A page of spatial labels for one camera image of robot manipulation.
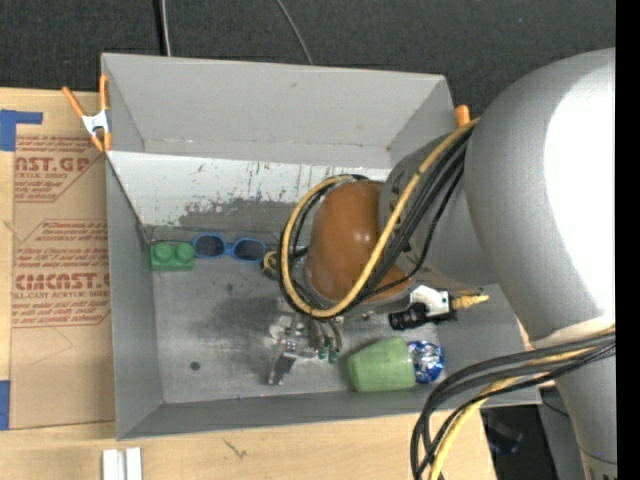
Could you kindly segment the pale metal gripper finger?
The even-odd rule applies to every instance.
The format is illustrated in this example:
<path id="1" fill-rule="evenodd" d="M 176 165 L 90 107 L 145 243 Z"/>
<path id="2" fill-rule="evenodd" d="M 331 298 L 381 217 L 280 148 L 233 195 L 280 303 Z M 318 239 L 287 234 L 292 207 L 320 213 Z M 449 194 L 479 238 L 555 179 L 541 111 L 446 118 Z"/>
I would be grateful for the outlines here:
<path id="1" fill-rule="evenodd" d="M 281 385 L 299 358 L 297 343 L 291 340 L 281 341 L 274 352 L 267 376 L 269 385 Z"/>
<path id="2" fill-rule="evenodd" d="M 269 336 L 274 341 L 282 341 L 296 338 L 297 317 L 296 316 L 278 316 L 269 325 Z"/>

